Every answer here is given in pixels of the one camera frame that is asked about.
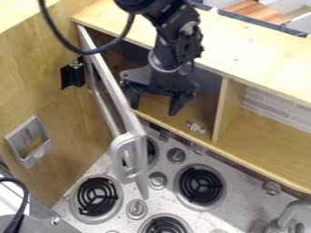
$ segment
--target tile backsplash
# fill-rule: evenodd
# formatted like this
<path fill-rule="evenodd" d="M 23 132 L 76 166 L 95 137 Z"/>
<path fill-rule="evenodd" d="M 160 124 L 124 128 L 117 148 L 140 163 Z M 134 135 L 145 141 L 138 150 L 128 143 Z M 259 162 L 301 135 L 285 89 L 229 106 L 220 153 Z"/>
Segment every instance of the tile backsplash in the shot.
<path fill-rule="evenodd" d="M 311 134 L 311 108 L 248 87 L 244 108 Z"/>

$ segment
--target screw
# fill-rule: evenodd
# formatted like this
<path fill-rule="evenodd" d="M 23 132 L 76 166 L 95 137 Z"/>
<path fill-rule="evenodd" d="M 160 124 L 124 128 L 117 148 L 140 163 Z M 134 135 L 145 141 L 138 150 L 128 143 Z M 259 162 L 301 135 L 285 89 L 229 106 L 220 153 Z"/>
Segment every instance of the screw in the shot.
<path fill-rule="evenodd" d="M 59 217 L 54 217 L 51 219 L 51 224 L 52 225 L 58 225 L 60 222 L 60 218 Z"/>

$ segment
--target stove knob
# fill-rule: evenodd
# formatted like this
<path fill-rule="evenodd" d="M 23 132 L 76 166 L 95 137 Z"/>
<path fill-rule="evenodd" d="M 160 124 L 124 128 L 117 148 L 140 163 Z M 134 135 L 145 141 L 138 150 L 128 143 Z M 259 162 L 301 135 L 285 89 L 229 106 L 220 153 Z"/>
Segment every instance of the stove knob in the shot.
<path fill-rule="evenodd" d="M 132 200 L 126 206 L 126 214 L 132 220 L 142 219 L 148 211 L 147 205 L 142 200 Z"/>

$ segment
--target electric burner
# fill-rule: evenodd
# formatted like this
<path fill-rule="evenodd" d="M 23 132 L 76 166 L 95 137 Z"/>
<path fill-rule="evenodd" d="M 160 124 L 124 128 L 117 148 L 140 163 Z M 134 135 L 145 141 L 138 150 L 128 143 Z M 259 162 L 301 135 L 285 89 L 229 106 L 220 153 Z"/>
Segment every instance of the electric burner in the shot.
<path fill-rule="evenodd" d="M 70 209 L 81 222 L 103 223 L 115 216 L 123 203 L 123 191 L 109 176 L 92 176 L 80 181 L 70 195 Z"/>
<path fill-rule="evenodd" d="M 159 148 L 157 143 L 151 137 L 147 137 L 147 153 L 148 153 L 148 168 L 149 170 L 155 166 L 159 159 Z"/>
<path fill-rule="evenodd" d="M 215 169 L 206 165 L 184 167 L 177 173 L 174 184 L 178 200 L 195 211 L 209 211 L 225 199 L 225 180 Z"/>
<path fill-rule="evenodd" d="M 192 233 L 188 224 L 178 216 L 161 214 L 145 221 L 138 233 Z"/>

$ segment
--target metal handle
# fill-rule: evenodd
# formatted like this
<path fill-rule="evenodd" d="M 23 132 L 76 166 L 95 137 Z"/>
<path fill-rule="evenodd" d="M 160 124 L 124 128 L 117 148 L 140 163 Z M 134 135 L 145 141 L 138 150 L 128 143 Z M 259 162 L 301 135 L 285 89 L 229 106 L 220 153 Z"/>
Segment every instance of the metal handle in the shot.
<path fill-rule="evenodd" d="M 20 151 L 26 149 L 38 137 L 42 137 L 44 142 L 25 156 L 20 155 Z M 37 116 L 31 116 L 22 125 L 6 135 L 5 141 L 15 159 L 27 169 L 37 163 L 53 147 L 51 137 L 47 135 L 42 121 Z"/>
<path fill-rule="evenodd" d="M 135 181 L 139 171 L 137 167 L 124 167 L 124 154 L 133 155 L 135 153 L 135 138 L 131 133 L 117 137 L 110 146 L 110 157 L 112 160 L 115 175 L 122 183 L 128 184 Z"/>

